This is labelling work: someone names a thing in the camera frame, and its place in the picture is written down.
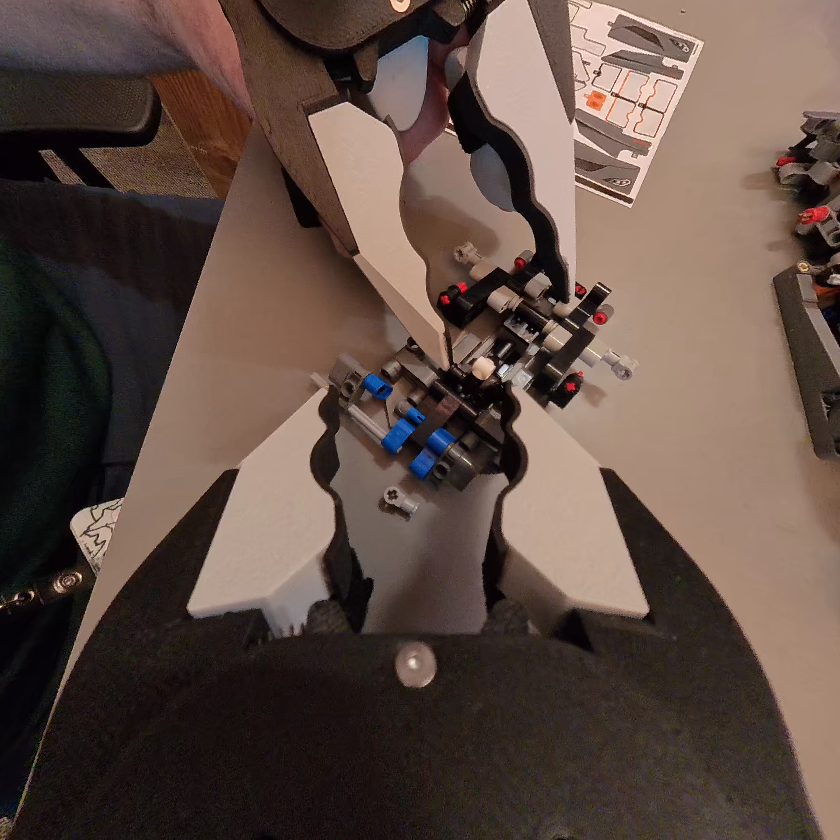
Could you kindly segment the person's left forearm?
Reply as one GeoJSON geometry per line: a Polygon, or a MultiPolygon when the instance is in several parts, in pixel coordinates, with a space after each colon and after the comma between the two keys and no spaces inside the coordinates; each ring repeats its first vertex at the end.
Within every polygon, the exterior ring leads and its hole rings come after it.
{"type": "Polygon", "coordinates": [[[200,70],[255,117],[217,1],[2,1],[1,68],[124,77],[200,70]]]}

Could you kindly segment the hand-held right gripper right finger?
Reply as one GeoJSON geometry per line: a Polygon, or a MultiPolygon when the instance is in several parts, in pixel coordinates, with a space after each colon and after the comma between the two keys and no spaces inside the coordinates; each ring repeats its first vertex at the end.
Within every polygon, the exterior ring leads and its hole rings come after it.
{"type": "Polygon", "coordinates": [[[486,607],[508,599],[551,635],[572,610],[650,607],[599,462],[519,386],[501,393],[500,469],[482,564],[486,607]]]}

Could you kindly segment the light grey axle blue connector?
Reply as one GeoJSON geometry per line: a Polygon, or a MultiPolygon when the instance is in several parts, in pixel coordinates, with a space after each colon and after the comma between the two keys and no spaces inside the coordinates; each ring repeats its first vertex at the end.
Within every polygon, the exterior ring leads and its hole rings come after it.
{"type": "Polygon", "coordinates": [[[314,371],[310,378],[317,387],[336,391],[339,407],[374,441],[382,443],[386,431],[359,408],[358,403],[364,396],[386,401],[393,390],[389,382],[369,371],[349,353],[341,353],[337,357],[328,376],[314,371]]]}

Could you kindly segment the small lego gearbox assembly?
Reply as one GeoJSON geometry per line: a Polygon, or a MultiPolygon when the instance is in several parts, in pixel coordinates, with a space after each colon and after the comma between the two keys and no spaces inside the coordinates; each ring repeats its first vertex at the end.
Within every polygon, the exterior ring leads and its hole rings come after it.
{"type": "Polygon", "coordinates": [[[530,251],[510,271],[481,258],[469,242],[455,248],[454,258],[469,274],[442,290],[436,304],[455,330],[449,369],[407,339],[377,373],[392,394],[384,402],[366,395],[358,407],[386,431],[379,444],[385,452],[414,456],[408,468],[417,480],[463,490],[501,470],[505,384],[543,407],[564,408],[581,392],[585,365],[602,364],[626,382],[638,363],[596,336],[614,312],[606,302],[611,289],[602,283],[591,290],[577,283],[571,302],[562,303],[530,251]]]}

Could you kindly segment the person's green shirt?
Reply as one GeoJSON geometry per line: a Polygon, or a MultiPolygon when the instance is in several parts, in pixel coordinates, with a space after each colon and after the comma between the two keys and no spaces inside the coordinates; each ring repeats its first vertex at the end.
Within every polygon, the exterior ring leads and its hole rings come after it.
{"type": "Polygon", "coordinates": [[[111,415],[100,342],[41,266],[1,248],[1,575],[15,588],[57,566],[85,507],[111,415]]]}

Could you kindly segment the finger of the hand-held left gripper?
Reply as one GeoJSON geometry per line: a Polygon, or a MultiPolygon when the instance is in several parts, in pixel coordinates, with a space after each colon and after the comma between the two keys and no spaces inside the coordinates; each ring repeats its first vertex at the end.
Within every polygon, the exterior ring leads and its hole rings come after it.
{"type": "Polygon", "coordinates": [[[314,113],[309,123],[350,225],[353,261],[419,348],[447,371],[448,335],[428,296],[427,262],[403,225],[398,133],[349,101],[314,113]]]}
{"type": "Polygon", "coordinates": [[[485,199],[529,225],[554,300],[575,272],[574,79],[568,5],[460,2],[467,47],[447,59],[448,111],[485,199]]]}

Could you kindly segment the large lego car chassis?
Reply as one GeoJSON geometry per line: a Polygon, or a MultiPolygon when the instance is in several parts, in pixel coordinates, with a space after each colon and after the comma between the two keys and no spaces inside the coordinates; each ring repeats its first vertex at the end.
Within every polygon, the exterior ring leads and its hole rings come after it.
{"type": "Polygon", "coordinates": [[[799,213],[802,255],[773,278],[812,447],[839,458],[839,114],[806,110],[802,137],[773,166],[799,213]]]}

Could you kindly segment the person's left hand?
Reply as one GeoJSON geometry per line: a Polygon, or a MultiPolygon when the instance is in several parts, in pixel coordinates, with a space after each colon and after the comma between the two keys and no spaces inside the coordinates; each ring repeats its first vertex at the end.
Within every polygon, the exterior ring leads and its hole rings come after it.
{"type": "Polygon", "coordinates": [[[412,125],[400,132],[404,162],[413,163],[444,131],[449,122],[445,61],[449,46],[430,40],[424,96],[412,125]]]}

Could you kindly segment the small light grey lego connector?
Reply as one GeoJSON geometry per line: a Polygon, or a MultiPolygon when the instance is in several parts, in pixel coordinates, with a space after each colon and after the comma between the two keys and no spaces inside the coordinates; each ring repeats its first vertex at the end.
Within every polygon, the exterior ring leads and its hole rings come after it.
{"type": "Polygon", "coordinates": [[[380,505],[383,511],[410,520],[421,507],[421,502],[419,497],[408,495],[397,486],[388,486],[382,493],[380,505]]]}

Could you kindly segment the lego sticker sheet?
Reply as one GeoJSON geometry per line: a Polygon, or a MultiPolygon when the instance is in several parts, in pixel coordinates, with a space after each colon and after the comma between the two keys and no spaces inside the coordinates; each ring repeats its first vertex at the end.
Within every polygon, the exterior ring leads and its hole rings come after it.
{"type": "Polygon", "coordinates": [[[575,181],[631,207],[702,42],[604,3],[568,11],[575,181]]]}

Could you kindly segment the white patterned card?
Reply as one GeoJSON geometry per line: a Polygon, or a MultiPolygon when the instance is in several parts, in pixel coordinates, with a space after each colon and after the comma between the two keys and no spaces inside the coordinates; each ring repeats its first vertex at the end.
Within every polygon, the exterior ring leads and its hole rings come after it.
{"type": "Polygon", "coordinates": [[[124,498],[99,502],[79,510],[70,519],[70,533],[95,577],[98,577],[124,498]]]}

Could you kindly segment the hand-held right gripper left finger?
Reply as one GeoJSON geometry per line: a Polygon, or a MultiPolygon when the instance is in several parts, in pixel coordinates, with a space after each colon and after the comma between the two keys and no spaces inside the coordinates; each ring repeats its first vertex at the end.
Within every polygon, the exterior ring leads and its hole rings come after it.
{"type": "Polygon", "coordinates": [[[316,391],[239,465],[187,611],[261,611],[274,635],[296,632],[312,604],[338,603],[359,632],[373,581],[350,545],[331,484],[340,459],[340,394],[316,391]]]}

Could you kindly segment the black office chair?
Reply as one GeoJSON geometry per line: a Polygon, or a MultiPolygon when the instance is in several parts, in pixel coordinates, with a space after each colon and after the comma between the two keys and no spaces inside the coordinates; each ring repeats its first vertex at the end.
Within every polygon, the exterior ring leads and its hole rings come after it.
{"type": "Polygon", "coordinates": [[[85,186],[113,190],[82,151],[145,146],[162,113],[146,78],[2,70],[1,177],[58,182],[41,155],[50,151],[85,186]]]}

